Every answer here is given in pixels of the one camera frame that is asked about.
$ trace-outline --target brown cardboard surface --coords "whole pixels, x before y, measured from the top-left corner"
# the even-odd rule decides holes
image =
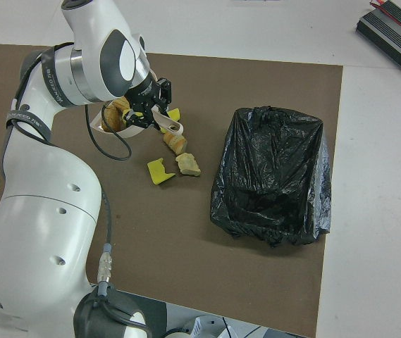
[[[0,160],[18,69],[33,49],[0,45]],[[111,200],[113,283],[127,292],[314,336],[323,238],[309,246],[274,249],[253,238],[232,239],[210,222],[209,199],[237,108],[271,105],[317,116],[333,155],[342,67],[161,54],[149,60],[159,77],[173,83],[171,107],[181,111],[188,152],[195,155],[201,177],[179,173],[175,155],[156,130],[129,139],[133,156],[120,163],[94,148],[83,108],[59,113],[53,126],[52,141],[90,164]],[[91,118],[98,110],[93,105]],[[125,155],[115,139],[95,135],[110,152]],[[155,186],[147,162],[161,157],[166,172],[177,175]],[[105,232],[101,212],[87,262],[91,281]]]

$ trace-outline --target white robotic arm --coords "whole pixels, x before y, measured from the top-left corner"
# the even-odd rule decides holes
[[[131,35],[113,0],[65,0],[61,8],[75,43],[32,58],[8,114],[0,201],[0,337],[71,338],[96,332],[93,337],[145,338],[149,333],[139,324],[144,322],[139,311],[120,316],[119,296],[107,287],[107,254],[98,295],[109,292],[110,299],[90,296],[85,262],[101,186],[86,163],[49,143],[50,130],[65,108],[123,95],[144,114],[131,114],[128,122],[160,124],[174,133],[183,129],[165,116],[170,82],[153,78],[142,39]],[[94,303],[99,304],[96,313]],[[108,325],[104,335],[97,332],[102,325]]]

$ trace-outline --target black trash bag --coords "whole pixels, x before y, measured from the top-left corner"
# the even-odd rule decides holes
[[[241,108],[211,190],[211,221],[271,246],[309,244],[330,230],[331,180],[320,119],[283,108]]]

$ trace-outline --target white tabletop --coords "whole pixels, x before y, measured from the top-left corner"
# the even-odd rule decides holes
[[[116,2],[150,52],[344,65],[317,337],[401,337],[401,70],[355,33],[369,0]],[[71,40],[59,3],[0,1],[0,44]]]

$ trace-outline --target red cable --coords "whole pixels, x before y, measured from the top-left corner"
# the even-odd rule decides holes
[[[385,14],[386,16],[392,18],[399,26],[401,26],[401,22],[397,18],[395,18],[390,12],[388,12],[386,9],[384,9],[384,7],[382,7],[382,6],[378,5],[378,4],[375,4],[373,2],[370,2],[369,4],[371,6],[373,6],[374,8],[380,9],[383,14]]]

